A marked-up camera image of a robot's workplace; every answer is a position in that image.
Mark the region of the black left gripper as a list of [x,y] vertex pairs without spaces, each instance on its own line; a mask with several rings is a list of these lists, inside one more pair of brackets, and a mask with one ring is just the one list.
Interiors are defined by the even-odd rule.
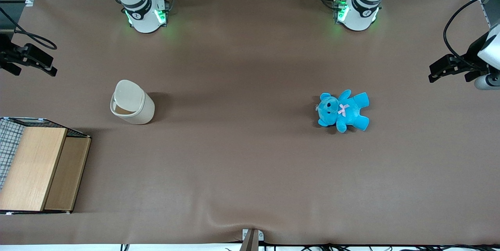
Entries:
[[451,54],[446,54],[432,63],[430,65],[430,75],[428,75],[429,82],[434,83],[444,75],[455,75],[457,73],[476,70],[486,71],[486,63],[478,56],[478,53],[483,48],[487,37],[488,33],[486,32],[473,41],[468,46],[467,51],[463,55],[460,55],[461,60],[458,60]]

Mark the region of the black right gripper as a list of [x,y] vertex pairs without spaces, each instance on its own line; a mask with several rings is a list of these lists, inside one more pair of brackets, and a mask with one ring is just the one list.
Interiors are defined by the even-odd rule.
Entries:
[[57,68],[52,67],[53,57],[51,55],[33,44],[26,44],[25,47],[13,44],[7,34],[0,34],[1,66],[7,63],[16,63],[25,66],[24,51],[27,59],[42,66],[40,67],[41,71],[47,73],[51,77],[56,76]]

